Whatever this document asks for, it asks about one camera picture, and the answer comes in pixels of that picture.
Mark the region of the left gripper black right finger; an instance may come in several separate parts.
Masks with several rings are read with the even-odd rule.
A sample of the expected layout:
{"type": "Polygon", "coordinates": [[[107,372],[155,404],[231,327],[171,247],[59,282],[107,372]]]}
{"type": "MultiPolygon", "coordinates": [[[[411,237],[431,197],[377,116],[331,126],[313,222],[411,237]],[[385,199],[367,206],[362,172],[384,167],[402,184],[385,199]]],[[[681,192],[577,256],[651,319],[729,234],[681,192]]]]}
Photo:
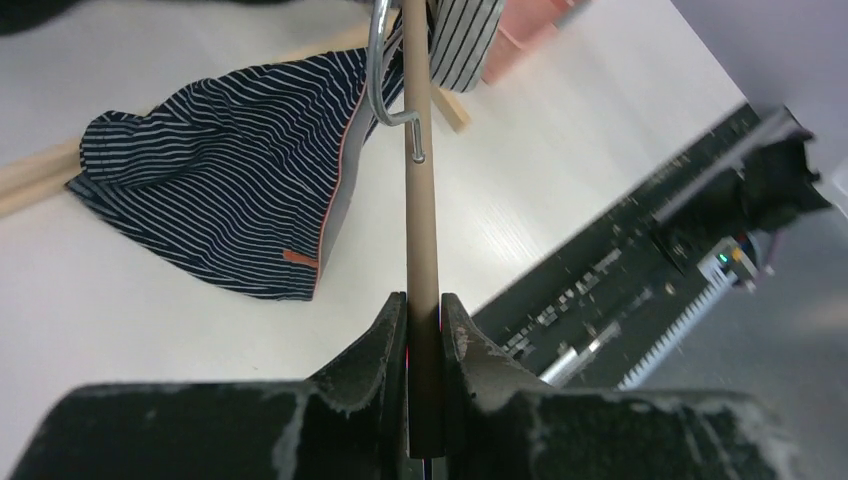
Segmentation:
{"type": "Polygon", "coordinates": [[[441,299],[451,479],[800,479],[796,442],[730,391],[559,390],[441,299]]]}

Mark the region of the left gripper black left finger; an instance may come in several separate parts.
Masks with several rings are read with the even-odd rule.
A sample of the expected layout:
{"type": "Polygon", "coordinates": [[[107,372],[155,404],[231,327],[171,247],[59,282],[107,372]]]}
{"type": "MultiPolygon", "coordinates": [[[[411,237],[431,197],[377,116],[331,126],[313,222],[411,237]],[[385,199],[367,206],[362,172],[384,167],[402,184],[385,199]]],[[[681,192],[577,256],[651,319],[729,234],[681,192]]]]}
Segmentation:
{"type": "Polygon", "coordinates": [[[406,297],[300,381],[76,388],[46,414],[15,479],[397,479],[406,297]]]}

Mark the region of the navy striped underwear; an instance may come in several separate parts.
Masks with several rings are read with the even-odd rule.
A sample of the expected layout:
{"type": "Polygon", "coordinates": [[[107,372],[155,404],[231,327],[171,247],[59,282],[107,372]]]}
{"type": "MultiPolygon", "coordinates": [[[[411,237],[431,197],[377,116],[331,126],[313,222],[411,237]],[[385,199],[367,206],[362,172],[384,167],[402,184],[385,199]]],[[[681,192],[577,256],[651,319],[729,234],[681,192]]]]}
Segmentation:
{"type": "Polygon", "coordinates": [[[190,83],[144,115],[101,114],[66,187],[204,282],[309,301],[375,125],[362,48],[252,66],[190,83]]]}

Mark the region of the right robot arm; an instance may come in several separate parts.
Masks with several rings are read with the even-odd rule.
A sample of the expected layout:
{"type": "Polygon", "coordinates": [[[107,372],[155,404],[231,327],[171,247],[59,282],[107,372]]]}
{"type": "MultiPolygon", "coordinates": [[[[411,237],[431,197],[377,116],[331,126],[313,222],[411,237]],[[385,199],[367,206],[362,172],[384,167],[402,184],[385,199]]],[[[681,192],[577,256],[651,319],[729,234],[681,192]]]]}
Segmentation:
{"type": "Polygon", "coordinates": [[[652,250],[683,271],[722,239],[834,209],[809,165],[815,139],[787,107],[775,110],[653,214],[652,250]]]}

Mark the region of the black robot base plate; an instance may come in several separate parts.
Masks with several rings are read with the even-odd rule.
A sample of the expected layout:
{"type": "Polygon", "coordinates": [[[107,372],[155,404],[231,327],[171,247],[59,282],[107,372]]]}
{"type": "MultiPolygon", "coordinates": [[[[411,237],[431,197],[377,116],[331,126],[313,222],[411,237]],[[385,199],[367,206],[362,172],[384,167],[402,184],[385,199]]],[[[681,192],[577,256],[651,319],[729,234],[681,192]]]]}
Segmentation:
{"type": "Polygon", "coordinates": [[[483,306],[476,325],[506,356],[554,387],[617,389],[706,287],[698,269],[705,257],[732,259],[737,280],[728,292],[754,289],[768,270],[756,242],[768,232],[722,239],[683,271],[650,245],[653,214],[766,117],[746,105],[710,127],[483,306]]]}

